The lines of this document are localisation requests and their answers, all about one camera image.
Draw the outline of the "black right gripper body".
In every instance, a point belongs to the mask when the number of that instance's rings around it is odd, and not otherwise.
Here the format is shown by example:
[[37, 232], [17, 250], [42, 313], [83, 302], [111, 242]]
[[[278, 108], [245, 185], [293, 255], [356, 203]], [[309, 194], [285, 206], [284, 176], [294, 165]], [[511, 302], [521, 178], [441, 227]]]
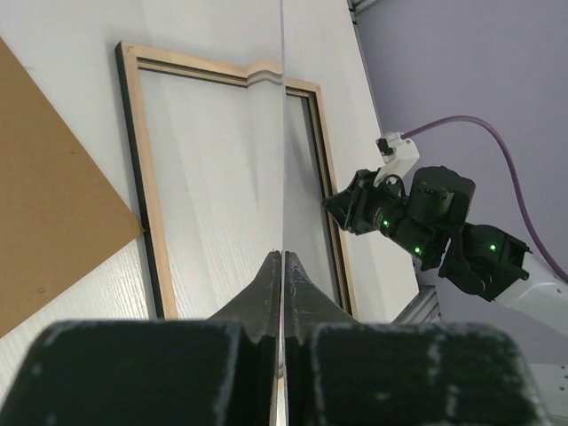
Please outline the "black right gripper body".
[[348, 186], [322, 202], [338, 227], [362, 235], [380, 232], [390, 240], [412, 240], [413, 221], [407, 215], [403, 180], [388, 174], [375, 185], [379, 170], [358, 170]]

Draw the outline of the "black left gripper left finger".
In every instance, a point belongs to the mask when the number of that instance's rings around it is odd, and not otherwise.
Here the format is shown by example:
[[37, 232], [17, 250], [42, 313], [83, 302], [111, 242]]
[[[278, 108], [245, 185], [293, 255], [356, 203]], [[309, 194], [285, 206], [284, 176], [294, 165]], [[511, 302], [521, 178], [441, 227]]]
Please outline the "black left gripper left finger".
[[4, 425], [272, 425], [280, 253], [204, 320], [67, 320], [31, 344]]

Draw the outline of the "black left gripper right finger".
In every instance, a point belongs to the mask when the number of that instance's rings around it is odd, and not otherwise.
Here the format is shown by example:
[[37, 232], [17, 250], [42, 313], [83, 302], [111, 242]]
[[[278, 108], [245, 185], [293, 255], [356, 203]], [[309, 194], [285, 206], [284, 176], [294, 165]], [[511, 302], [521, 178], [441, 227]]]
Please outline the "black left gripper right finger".
[[291, 425], [547, 425], [513, 340], [480, 324], [363, 324], [284, 261]]

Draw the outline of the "clear acrylic glazing sheet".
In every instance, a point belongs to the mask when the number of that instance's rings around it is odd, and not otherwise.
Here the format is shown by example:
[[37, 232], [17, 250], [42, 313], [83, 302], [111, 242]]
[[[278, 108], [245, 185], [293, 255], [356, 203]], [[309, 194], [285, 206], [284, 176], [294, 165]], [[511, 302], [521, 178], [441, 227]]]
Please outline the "clear acrylic glazing sheet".
[[256, 161], [256, 202], [263, 248], [271, 254], [272, 290], [266, 326], [271, 344], [270, 425], [285, 422], [281, 415], [280, 323], [283, 284], [285, 77], [284, 29], [281, 1], [253, 3], [254, 63], [250, 97]]

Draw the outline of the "wooden picture frame black front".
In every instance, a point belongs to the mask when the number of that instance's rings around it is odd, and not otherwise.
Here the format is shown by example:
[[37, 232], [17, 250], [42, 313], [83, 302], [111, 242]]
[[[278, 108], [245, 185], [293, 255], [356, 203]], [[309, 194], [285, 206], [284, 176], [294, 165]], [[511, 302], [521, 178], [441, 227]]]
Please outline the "wooden picture frame black front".
[[319, 188], [323, 197], [328, 197], [336, 190], [336, 178], [322, 89], [316, 83], [284, 76], [282, 66], [271, 61], [239, 66], [127, 41], [120, 41], [115, 46], [114, 55], [138, 205], [145, 229], [146, 259], [150, 272], [154, 307], [159, 318], [173, 320], [178, 317], [178, 309], [150, 147], [140, 71], [174, 75], [244, 89], [260, 82], [284, 84], [287, 95], [304, 99], [307, 102], [319, 174]]

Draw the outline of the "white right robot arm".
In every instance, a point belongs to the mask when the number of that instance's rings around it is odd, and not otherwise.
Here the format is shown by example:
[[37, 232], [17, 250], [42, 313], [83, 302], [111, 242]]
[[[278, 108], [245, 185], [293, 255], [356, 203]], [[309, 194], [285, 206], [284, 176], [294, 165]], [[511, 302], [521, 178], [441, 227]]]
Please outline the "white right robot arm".
[[501, 327], [497, 309], [529, 327], [520, 342], [538, 361], [567, 362], [567, 283], [533, 256], [529, 245], [494, 225], [468, 222], [475, 183], [443, 167], [420, 168], [406, 187], [400, 175], [359, 170], [348, 186], [327, 197], [324, 210], [353, 235], [380, 233], [469, 298], [442, 296], [446, 322]]

